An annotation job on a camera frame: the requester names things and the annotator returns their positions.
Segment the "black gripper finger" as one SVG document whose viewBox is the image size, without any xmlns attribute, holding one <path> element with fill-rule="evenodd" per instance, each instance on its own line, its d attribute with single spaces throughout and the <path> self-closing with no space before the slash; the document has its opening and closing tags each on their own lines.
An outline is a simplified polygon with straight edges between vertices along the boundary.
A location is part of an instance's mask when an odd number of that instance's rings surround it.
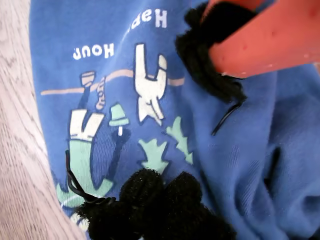
<svg viewBox="0 0 320 240">
<path fill-rule="evenodd" d="M 202 204 L 200 183 L 183 171 L 164 189 L 150 223 L 151 240 L 234 240 L 236 231 Z"/>
<path fill-rule="evenodd" d="M 84 202 L 76 213 L 88 221 L 92 240 L 138 240 L 150 219 L 148 211 L 164 191 L 161 175 L 142 168 L 121 187 L 119 198 L 102 197 Z"/>
</svg>

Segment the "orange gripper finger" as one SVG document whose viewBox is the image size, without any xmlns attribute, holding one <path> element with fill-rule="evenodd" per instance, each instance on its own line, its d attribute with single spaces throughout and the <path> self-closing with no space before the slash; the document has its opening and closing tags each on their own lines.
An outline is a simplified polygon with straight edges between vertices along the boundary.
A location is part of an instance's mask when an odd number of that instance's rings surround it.
<svg viewBox="0 0 320 240">
<path fill-rule="evenodd" d="M 227 1 L 257 13 L 221 43 L 188 42 L 185 33 L 175 40 L 176 51 L 192 79 L 224 102 L 243 101 L 236 79 L 296 67 L 320 60 L 320 3 L 317 0 L 276 0 L 257 12 L 259 0 Z"/>
<path fill-rule="evenodd" d="M 190 26 L 184 37 L 187 42 L 212 46 L 229 36 L 257 16 L 253 10 L 236 3 L 220 1 L 205 12 L 206 3 L 190 9 L 184 19 Z"/>
</svg>

